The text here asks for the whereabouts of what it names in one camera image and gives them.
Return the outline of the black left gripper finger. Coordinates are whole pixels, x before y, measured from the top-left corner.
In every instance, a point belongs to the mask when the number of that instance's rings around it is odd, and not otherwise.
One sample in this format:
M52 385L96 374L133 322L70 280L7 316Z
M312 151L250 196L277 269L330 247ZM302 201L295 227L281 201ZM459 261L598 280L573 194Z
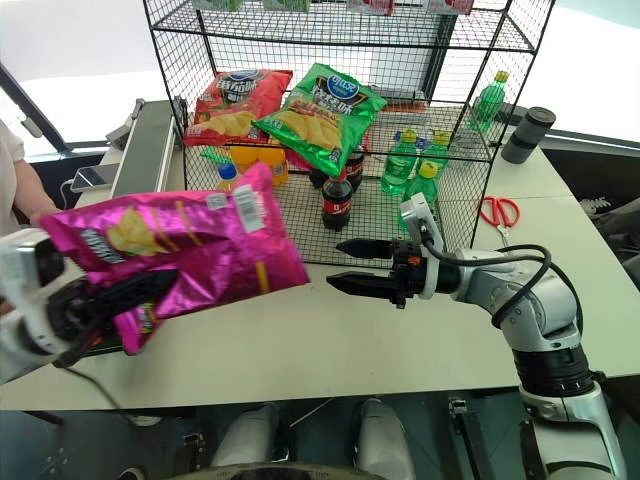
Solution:
M91 310L98 315L119 315L145 303L157 302L167 294L177 278L176 270L135 274L98 289L91 302Z

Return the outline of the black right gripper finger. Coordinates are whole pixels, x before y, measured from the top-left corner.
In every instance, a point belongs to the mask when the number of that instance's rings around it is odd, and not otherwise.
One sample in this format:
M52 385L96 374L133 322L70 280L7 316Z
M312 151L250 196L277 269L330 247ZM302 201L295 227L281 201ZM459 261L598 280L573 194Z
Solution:
M388 240L354 238L338 243L335 248L353 258L368 260L393 258L393 243Z
M395 298L395 281L388 277L356 271L342 272L326 277L337 290L352 296L379 298L392 301Z

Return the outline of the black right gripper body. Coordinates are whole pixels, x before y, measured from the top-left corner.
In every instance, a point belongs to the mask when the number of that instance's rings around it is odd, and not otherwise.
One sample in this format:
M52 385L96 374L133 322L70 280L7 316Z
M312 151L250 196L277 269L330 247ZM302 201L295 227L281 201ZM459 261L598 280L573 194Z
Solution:
M390 278L395 282L391 302L397 308L406 306L406 299L424 290L427 277L427 259L421 247L408 240L392 241L392 269Z

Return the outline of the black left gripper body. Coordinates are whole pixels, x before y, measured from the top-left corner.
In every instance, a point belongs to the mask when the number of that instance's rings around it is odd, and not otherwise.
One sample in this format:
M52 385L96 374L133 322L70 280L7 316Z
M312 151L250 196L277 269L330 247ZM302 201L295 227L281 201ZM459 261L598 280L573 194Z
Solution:
M104 318L85 278L73 280L48 298L46 313L53 333L72 346L92 346L102 337Z

